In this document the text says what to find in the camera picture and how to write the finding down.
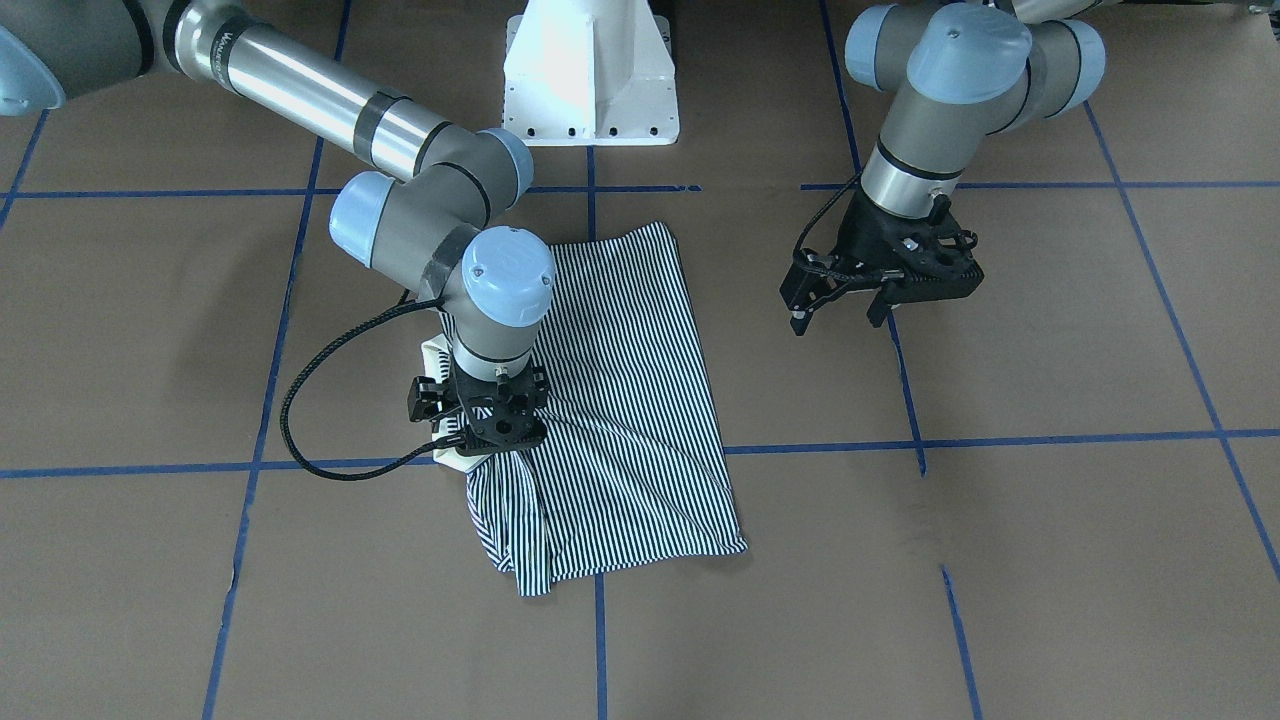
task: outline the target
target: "striped cloth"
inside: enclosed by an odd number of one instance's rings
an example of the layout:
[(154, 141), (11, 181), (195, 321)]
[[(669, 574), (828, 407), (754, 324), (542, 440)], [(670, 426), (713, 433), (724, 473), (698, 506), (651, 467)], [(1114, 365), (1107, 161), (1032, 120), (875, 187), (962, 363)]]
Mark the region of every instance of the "striped cloth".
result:
[(689, 555), (746, 550), (676, 238), (662, 223), (552, 247), (534, 360), (548, 438), (467, 475), (485, 552), (521, 596)]

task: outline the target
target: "robotic arm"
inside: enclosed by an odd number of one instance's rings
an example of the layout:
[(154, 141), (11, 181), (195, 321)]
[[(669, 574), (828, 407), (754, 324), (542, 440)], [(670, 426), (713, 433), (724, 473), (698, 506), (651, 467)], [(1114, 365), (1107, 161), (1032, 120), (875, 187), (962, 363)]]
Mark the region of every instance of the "robotic arm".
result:
[(472, 133), (252, 18), (237, 0), (0, 4), (0, 113), (18, 115), (150, 72), (212, 81), (376, 168), (330, 215), (334, 241), (452, 318), (448, 378), (419, 378), (411, 419), (466, 416), (448, 446), (479, 456), (545, 437), (530, 364), (556, 265), (534, 233), (489, 223), (532, 182), (512, 133)]
[(966, 297), (982, 282), (977, 237), (951, 215), (961, 173), (984, 136), (1083, 102), (1106, 64), (1089, 26), (1028, 27), (1021, 12), (1011, 12), (877, 5), (854, 22), (845, 46), (850, 74), (896, 96), (865, 169), (845, 188), (854, 195), (836, 247), (819, 255), (796, 243), (781, 287), (796, 334), (846, 292), (876, 291), (867, 316), (879, 327), (902, 302)]

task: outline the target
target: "striped shirt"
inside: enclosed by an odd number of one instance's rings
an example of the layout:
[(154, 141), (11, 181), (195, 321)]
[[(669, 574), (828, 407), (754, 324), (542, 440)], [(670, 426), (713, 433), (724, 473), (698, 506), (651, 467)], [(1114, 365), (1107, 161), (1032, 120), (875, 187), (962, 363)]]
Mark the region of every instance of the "striped shirt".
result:
[(746, 550), (676, 238), (654, 223), (552, 247), (534, 361), (548, 438), (467, 475), (480, 542), (521, 596), (552, 583)]

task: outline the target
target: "folded fabric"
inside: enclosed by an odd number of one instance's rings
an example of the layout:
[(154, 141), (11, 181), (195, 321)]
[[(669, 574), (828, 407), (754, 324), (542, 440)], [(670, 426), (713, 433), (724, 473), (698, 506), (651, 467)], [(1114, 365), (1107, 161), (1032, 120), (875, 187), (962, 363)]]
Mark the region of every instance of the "folded fabric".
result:
[(467, 475), (489, 559), (535, 596), (745, 551), (676, 238), (653, 223), (552, 254), (554, 304), (534, 351), (552, 382), (548, 438)]

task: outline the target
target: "light blue joint cap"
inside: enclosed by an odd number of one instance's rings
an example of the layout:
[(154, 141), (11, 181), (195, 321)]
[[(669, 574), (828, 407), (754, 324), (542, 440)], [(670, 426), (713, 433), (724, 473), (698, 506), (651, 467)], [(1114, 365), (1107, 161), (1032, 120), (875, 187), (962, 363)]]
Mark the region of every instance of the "light blue joint cap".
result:
[(0, 26), (0, 115), (27, 115), (65, 102), (67, 91), (49, 65)]
[(507, 327), (527, 328), (552, 306), (556, 260), (547, 243), (526, 229), (481, 231), (462, 254), (458, 270), (476, 307)]
[(1102, 36), (1088, 23), (1080, 20), (1060, 20), (1075, 36), (1075, 44), (1080, 47), (1080, 77), (1075, 81), (1075, 92), (1061, 110), (1048, 115), (1056, 118), (1062, 113), (1084, 102), (1098, 88), (1102, 74), (1107, 69), (1107, 49), (1102, 45)]
[(511, 154), (511, 161), (516, 165), (516, 200), (511, 202), (515, 205), (525, 195), (525, 191), (529, 190), (529, 186), (534, 184), (534, 155), (512, 132), (502, 128), (489, 128), (480, 132), (497, 137), (507, 149), (507, 152)]
[(329, 213), (329, 236), (366, 268), (374, 260), (374, 236), (394, 182), (376, 170), (365, 170), (342, 188)]
[(849, 37), (845, 38), (845, 68), (849, 74), (881, 92), (884, 88), (876, 82), (876, 49), (879, 46), (879, 31), (884, 27), (884, 18), (896, 6), (893, 4), (867, 8), (854, 20), (854, 26), (849, 28)]
[(1018, 18), (955, 3), (933, 14), (906, 61), (920, 95), (948, 105), (984, 102), (1009, 91), (1027, 68), (1032, 33)]

